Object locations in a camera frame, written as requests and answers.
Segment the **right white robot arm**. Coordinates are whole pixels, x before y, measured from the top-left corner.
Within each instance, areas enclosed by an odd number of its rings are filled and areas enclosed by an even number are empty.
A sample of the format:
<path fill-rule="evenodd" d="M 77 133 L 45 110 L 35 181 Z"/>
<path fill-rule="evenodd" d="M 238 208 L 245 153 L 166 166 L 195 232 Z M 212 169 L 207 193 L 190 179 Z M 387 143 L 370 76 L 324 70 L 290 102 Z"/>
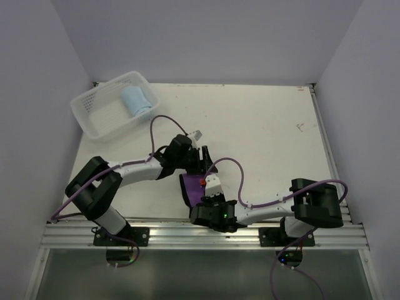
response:
<path fill-rule="evenodd" d="M 215 174 L 202 180 L 201 187 L 204 193 L 201 201 L 191 208 L 190 221 L 220 233 L 235 233 L 239 228 L 279 218 L 282 221 L 279 240 L 290 246 L 314 228 L 343 226 L 340 203 L 346 197 L 348 187 L 338 179 L 293 179 L 289 188 L 291 194 L 277 193 L 266 204 L 227 201 Z"/>

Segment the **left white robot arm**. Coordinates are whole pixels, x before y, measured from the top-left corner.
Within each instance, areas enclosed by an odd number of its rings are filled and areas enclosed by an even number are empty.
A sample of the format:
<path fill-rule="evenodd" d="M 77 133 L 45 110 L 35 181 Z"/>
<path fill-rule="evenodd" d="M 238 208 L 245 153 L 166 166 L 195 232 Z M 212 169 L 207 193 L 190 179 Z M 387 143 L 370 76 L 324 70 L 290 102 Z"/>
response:
<path fill-rule="evenodd" d="M 79 212 L 107 232 L 115 245 L 130 237 L 127 220 L 111 203 L 119 188 L 141 181 L 157 181 L 183 170 L 194 178 L 204 175 L 213 163 L 207 146 L 196 146 L 194 139 L 178 134 L 165 147 L 146 159 L 111 163 L 100 156 L 90 159 L 65 189 Z"/>

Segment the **dark grey purple cloth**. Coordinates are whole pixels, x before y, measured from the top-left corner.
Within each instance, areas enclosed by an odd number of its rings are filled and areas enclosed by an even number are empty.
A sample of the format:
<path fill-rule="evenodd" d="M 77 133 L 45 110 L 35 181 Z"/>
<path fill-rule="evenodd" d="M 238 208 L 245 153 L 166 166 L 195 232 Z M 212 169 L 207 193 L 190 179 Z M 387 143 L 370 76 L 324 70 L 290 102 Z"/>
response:
<path fill-rule="evenodd" d="M 205 187 L 201 185 L 201 180 L 203 179 L 203 174 L 184 173 L 179 175 L 182 198 L 190 211 L 192 211 L 197 204 L 202 203 L 202 198 L 205 193 Z"/>

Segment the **light blue towel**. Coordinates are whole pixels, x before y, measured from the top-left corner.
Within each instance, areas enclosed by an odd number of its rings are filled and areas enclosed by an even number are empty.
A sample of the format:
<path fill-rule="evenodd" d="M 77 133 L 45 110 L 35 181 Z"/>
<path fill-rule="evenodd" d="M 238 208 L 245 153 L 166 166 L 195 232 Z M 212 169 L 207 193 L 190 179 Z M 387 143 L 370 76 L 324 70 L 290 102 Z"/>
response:
<path fill-rule="evenodd" d="M 153 115 L 149 110 L 153 105 L 145 97 L 143 90 L 137 86 L 128 86 L 122 89 L 120 98 L 132 117 L 141 121 L 150 121 Z"/>

